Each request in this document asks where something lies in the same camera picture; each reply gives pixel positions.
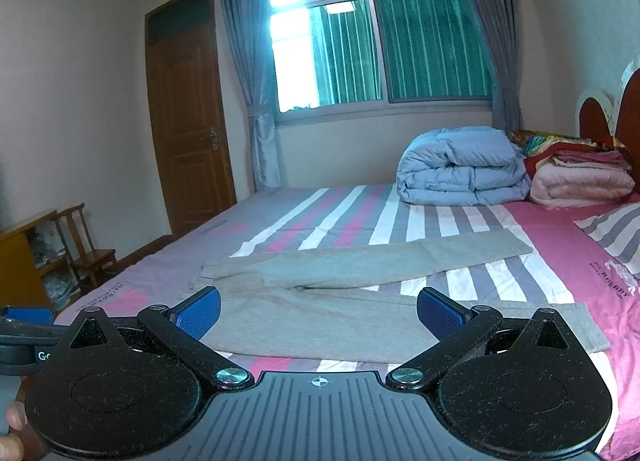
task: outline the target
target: pillow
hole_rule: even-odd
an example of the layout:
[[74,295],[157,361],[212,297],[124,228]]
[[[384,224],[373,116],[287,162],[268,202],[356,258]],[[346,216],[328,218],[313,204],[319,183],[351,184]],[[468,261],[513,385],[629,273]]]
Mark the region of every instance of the pillow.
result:
[[623,205],[601,216],[574,222],[640,279],[640,203]]

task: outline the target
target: chair seat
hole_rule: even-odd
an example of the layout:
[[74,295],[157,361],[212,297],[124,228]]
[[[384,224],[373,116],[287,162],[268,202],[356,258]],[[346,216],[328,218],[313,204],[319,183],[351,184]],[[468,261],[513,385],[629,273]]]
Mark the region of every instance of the chair seat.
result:
[[116,250],[91,250],[85,254],[84,258],[80,257],[79,259],[74,260],[71,264],[74,267],[88,269],[114,261],[115,255]]

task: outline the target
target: silver pivot bolt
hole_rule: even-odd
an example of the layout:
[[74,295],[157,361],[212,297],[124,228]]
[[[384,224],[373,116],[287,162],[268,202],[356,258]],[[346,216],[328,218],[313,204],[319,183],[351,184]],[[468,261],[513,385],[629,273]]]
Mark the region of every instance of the silver pivot bolt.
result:
[[415,385],[422,380],[422,373],[418,369],[402,367],[391,372],[391,377],[402,385]]
[[225,385],[237,385],[249,379],[249,373],[244,369],[229,367],[216,372],[216,379]]

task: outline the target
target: white wall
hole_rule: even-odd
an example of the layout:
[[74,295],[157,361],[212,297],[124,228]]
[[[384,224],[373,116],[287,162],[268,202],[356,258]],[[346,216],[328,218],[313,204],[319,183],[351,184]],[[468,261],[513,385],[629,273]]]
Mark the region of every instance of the white wall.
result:
[[640,54],[639,0],[533,0],[555,111],[554,130],[575,132],[585,89],[615,98],[626,66]]
[[137,0],[0,0],[0,225],[85,202],[122,257],[163,232],[140,145]]
[[[142,13],[168,0],[142,0]],[[231,165],[238,199],[251,192],[248,128],[241,90],[228,49],[220,11],[216,11],[218,63]],[[532,0],[523,0],[521,103],[527,128],[551,130],[553,113],[546,77],[542,35]],[[142,24],[139,26],[142,40]],[[142,51],[138,54],[140,97],[146,101]],[[277,129],[284,181],[292,187],[320,187],[364,182],[391,182],[398,158],[418,134],[441,126],[490,123],[487,110],[468,112],[391,114]],[[147,152],[153,149],[148,129]]]

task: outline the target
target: bed sheet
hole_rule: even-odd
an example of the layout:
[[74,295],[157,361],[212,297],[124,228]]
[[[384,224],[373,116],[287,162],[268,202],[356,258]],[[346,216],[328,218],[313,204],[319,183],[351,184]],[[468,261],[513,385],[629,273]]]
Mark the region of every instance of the bed sheet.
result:
[[[189,295],[187,285],[204,262],[229,255],[375,245],[506,227],[534,253],[367,289],[415,296],[428,284],[457,300],[527,300],[539,305],[585,301],[612,344],[591,358],[614,400],[604,438],[610,441],[601,455],[618,461],[640,450],[640,295],[636,281],[625,280],[619,265],[573,224],[610,208],[549,209],[529,202],[415,206],[402,203],[392,185],[267,190],[127,268],[66,309],[56,322],[71,322],[88,305],[101,305],[111,316],[129,316],[151,303],[174,305]],[[383,378],[394,367],[223,354],[255,376],[264,370],[378,370]]]

